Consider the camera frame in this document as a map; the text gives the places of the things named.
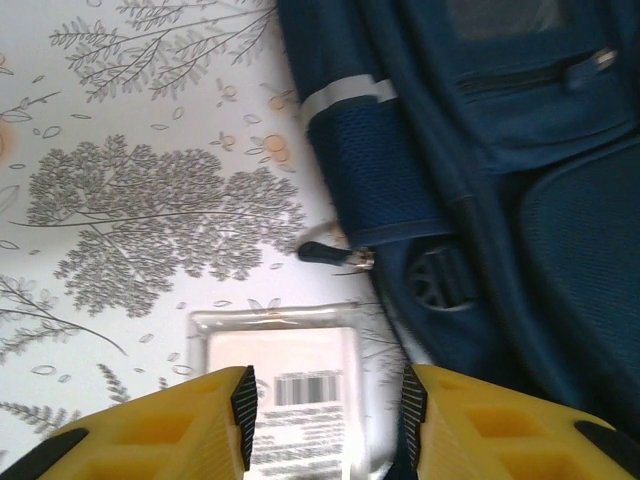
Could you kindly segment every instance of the mesh side pocket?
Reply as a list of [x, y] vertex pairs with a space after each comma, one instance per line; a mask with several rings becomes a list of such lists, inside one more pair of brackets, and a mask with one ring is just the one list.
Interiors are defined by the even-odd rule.
[[351, 245], [450, 233], [399, 107], [336, 107], [309, 138]]

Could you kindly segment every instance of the gray tree illustration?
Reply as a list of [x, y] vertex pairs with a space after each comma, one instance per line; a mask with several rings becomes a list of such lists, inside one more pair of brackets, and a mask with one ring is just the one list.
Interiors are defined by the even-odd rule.
[[78, 17], [50, 36], [52, 46], [75, 50], [69, 68], [88, 87], [88, 101], [143, 90], [176, 98], [209, 72], [214, 56], [249, 64], [281, 43], [273, 0], [124, 0], [116, 10], [127, 32]]
[[157, 155], [128, 149], [123, 135], [55, 149], [32, 175], [26, 226], [80, 230], [55, 272], [78, 309], [142, 317], [179, 269], [245, 280], [261, 264], [260, 245], [292, 253], [304, 227], [297, 188], [267, 168], [226, 179], [219, 170], [203, 150]]
[[45, 340], [66, 342], [70, 337], [87, 332], [117, 348], [120, 353], [126, 352], [113, 340], [89, 328], [68, 322], [56, 317], [52, 310], [58, 303], [58, 297], [51, 295], [46, 288], [36, 294], [36, 282], [15, 279], [0, 275], [0, 326], [4, 323], [37, 321], [37, 326], [17, 328], [13, 336], [0, 338], [0, 365], [3, 365], [10, 354], [20, 355], [33, 343]]
[[10, 413], [34, 427], [34, 433], [41, 435], [43, 440], [59, 428], [75, 422], [82, 416], [79, 410], [74, 410], [69, 415], [69, 412], [64, 408], [59, 408], [56, 411], [48, 405], [37, 407], [9, 402], [0, 402], [0, 410]]
[[98, 368], [100, 369], [100, 372], [102, 372], [102, 376], [107, 381], [107, 390], [110, 393], [109, 399], [115, 402], [111, 405], [112, 407], [122, 403], [127, 403], [131, 400], [129, 389], [122, 383], [113, 370], [104, 363], [99, 363]]

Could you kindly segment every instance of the zipper pull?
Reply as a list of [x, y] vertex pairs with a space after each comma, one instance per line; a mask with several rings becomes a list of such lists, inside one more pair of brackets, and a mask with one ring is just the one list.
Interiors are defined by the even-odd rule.
[[564, 72], [567, 89], [571, 92], [585, 90], [587, 85], [598, 73], [606, 70], [615, 63], [617, 56], [617, 51], [603, 48], [586, 60], [570, 66]]
[[298, 258], [303, 262], [324, 263], [336, 267], [351, 265], [361, 270], [371, 270], [375, 263], [373, 252], [368, 248], [344, 250], [318, 242], [306, 242], [300, 245]]

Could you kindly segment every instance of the clear plastic wrapper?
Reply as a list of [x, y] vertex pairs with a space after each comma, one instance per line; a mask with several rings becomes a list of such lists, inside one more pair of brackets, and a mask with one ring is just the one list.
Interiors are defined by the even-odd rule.
[[366, 479], [369, 470], [357, 304], [194, 312], [198, 376], [253, 365], [258, 417], [246, 480]]

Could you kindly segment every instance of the backpack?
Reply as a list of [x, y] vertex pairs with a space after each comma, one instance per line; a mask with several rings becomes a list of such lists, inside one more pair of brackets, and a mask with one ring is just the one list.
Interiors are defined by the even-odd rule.
[[280, 0], [301, 117], [392, 327], [640, 438], [640, 4]]

